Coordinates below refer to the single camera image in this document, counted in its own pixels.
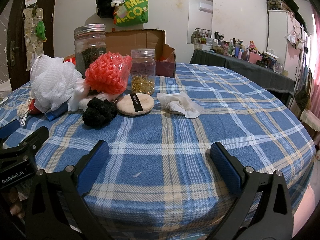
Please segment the floral cream scrunchie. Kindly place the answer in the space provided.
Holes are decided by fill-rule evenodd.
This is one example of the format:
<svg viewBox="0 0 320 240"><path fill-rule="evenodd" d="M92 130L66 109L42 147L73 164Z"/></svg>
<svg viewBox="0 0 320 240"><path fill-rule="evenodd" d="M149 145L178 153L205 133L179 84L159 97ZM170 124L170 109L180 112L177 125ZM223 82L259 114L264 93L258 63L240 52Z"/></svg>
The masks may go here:
<svg viewBox="0 0 320 240"><path fill-rule="evenodd" d="M30 113L29 105L27 103L22 103L17 107L17 115L19 118L23 118L28 113Z"/></svg>

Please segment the white fridge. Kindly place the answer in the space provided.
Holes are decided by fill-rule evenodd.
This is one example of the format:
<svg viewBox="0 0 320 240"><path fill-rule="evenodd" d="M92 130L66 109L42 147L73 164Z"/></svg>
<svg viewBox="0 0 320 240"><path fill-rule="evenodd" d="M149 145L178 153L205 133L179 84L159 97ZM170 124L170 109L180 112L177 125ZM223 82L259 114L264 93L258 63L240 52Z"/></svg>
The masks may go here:
<svg viewBox="0 0 320 240"><path fill-rule="evenodd" d="M277 56L285 66L287 55L288 13L282 10L268 11L268 38L266 50Z"/></svg>

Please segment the red plush towel toy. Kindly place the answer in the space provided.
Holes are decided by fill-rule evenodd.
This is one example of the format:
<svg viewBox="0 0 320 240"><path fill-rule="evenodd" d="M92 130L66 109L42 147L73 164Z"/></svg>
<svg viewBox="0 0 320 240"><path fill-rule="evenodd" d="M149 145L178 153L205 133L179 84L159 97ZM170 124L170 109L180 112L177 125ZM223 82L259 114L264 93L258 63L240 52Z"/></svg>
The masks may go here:
<svg viewBox="0 0 320 240"><path fill-rule="evenodd" d="M32 99L28 105L28 112L31 115L40 115L42 112L35 107L35 99Z"/></svg>

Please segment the blue tissue pack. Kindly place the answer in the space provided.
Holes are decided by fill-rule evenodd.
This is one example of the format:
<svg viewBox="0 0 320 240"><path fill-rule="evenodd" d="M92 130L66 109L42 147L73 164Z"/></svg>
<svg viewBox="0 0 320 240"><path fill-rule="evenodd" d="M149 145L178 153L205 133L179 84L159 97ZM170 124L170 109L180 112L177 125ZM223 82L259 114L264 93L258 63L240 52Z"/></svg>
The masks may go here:
<svg viewBox="0 0 320 240"><path fill-rule="evenodd" d="M58 109L54 110L54 111L49 111L45 114L46 118L49 121L53 121L56 118L64 115L66 112L68 112L68 105L67 105L67 101L64 102Z"/></svg>

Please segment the white soft cloth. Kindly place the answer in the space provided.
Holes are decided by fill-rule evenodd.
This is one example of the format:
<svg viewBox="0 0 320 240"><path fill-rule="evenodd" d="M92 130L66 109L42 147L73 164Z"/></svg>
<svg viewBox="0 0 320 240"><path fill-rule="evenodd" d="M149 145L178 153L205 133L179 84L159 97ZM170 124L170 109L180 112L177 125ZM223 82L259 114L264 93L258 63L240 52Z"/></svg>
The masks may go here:
<svg viewBox="0 0 320 240"><path fill-rule="evenodd" d="M79 103L82 99L84 99L86 96L88 96L90 91L90 86L86 83L85 79L78 78L73 94L71 98L67 102L68 111L69 112L75 112L79 109Z"/></svg>

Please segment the large jar with dark contents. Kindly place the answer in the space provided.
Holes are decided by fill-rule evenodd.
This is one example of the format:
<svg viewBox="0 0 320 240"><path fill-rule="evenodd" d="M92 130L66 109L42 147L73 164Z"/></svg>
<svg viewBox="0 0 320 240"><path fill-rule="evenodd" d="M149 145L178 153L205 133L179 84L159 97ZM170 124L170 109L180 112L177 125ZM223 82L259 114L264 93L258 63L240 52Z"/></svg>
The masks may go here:
<svg viewBox="0 0 320 240"><path fill-rule="evenodd" d="M106 26L101 23L83 25L74 30L75 65L83 78L90 64L106 53L105 34Z"/></svg>

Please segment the wall mirror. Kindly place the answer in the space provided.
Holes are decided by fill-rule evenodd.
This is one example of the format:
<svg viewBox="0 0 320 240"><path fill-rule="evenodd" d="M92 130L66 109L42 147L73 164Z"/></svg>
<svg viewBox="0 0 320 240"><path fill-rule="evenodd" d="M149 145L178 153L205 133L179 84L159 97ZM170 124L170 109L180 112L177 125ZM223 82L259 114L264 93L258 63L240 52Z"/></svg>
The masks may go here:
<svg viewBox="0 0 320 240"><path fill-rule="evenodd" d="M189 0L187 43L212 37L213 0Z"/></svg>

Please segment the blue plaid tablecloth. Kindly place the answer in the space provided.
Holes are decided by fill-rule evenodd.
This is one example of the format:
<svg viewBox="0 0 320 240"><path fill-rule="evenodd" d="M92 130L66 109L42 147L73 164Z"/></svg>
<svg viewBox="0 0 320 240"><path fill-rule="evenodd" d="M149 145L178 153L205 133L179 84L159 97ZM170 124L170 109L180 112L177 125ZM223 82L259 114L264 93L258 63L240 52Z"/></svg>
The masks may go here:
<svg viewBox="0 0 320 240"><path fill-rule="evenodd" d="M198 118L171 114L158 101L147 115L118 115L102 129L85 126L80 111L53 121L30 116L4 146L14 147L46 126L49 138L36 163L56 172L106 141L109 158L85 200L115 239L210 233L234 200L209 157L217 141L244 166L281 170L296 210L316 150L294 114L256 83L222 67L179 63L175 78L156 79L156 92L180 91L203 107Z"/></svg>

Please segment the dark cloth side table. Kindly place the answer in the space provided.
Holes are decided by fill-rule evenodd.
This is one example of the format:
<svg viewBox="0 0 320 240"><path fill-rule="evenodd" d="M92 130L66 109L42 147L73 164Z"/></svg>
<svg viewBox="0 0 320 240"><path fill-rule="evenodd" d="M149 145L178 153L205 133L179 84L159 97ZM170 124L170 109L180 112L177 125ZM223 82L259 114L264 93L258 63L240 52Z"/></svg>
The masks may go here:
<svg viewBox="0 0 320 240"><path fill-rule="evenodd" d="M293 98L295 82L271 69L246 62L230 56L224 56L211 51L195 49L191 64L225 67L269 91L286 106Z"/></svg>

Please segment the beige powder puff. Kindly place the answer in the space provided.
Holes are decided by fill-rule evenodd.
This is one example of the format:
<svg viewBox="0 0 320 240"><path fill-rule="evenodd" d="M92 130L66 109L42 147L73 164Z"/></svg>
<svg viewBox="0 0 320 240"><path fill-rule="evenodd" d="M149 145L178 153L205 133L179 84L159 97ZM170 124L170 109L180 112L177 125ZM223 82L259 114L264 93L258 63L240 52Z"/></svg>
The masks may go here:
<svg viewBox="0 0 320 240"><path fill-rule="evenodd" d="M148 94L132 93L121 97L116 104L117 110L127 116L149 113L154 107L154 99Z"/></svg>

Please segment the white tissue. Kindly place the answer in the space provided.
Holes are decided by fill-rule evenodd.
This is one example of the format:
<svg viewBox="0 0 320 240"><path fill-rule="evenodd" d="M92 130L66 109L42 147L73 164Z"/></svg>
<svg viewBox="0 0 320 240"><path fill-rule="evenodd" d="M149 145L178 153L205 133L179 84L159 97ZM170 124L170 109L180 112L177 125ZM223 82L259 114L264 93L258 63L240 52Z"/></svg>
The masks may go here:
<svg viewBox="0 0 320 240"><path fill-rule="evenodd" d="M199 117L204 110L204 107L193 102L184 91L174 94L157 93L157 99L167 112L183 115L188 119Z"/></svg>

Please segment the white mesh bath pouf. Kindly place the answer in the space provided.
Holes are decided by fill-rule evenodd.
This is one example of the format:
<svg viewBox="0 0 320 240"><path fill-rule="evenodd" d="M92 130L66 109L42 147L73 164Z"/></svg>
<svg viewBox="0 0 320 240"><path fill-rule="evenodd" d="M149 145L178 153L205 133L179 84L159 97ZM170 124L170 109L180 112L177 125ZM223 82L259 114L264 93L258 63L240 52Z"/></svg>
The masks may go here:
<svg viewBox="0 0 320 240"><path fill-rule="evenodd" d="M82 74L72 62L62 57L39 55L30 70L31 91L35 107L42 113L57 110L74 94Z"/></svg>

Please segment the black scrunchie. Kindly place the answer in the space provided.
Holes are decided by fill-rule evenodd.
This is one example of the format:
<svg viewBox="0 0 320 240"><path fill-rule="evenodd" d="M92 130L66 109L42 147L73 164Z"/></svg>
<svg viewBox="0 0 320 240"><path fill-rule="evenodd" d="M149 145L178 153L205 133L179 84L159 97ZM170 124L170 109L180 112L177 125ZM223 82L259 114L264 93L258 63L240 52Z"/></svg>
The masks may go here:
<svg viewBox="0 0 320 240"><path fill-rule="evenodd" d="M117 108L114 103L98 98L91 99L87 109L82 115L84 125L93 129L101 129L111 123L117 116Z"/></svg>

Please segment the black bag on wall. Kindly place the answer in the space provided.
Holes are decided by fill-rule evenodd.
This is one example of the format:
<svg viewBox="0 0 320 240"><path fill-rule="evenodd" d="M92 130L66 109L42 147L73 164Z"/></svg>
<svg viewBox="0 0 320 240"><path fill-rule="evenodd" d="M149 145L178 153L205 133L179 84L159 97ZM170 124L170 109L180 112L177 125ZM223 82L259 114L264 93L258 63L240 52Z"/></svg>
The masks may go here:
<svg viewBox="0 0 320 240"><path fill-rule="evenodd" d="M114 8L111 6L112 0L95 0L97 5L97 15L100 18L114 18Z"/></svg>

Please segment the red foam net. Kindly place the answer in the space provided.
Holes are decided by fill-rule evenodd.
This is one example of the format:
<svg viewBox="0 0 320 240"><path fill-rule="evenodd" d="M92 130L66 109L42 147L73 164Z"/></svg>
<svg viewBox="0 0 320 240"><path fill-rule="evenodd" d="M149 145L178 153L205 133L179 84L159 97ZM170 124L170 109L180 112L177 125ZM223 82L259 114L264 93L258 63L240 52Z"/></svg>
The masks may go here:
<svg viewBox="0 0 320 240"><path fill-rule="evenodd" d="M127 88L132 57L119 53L99 56L85 71L85 81L92 90L106 94L121 94Z"/></svg>

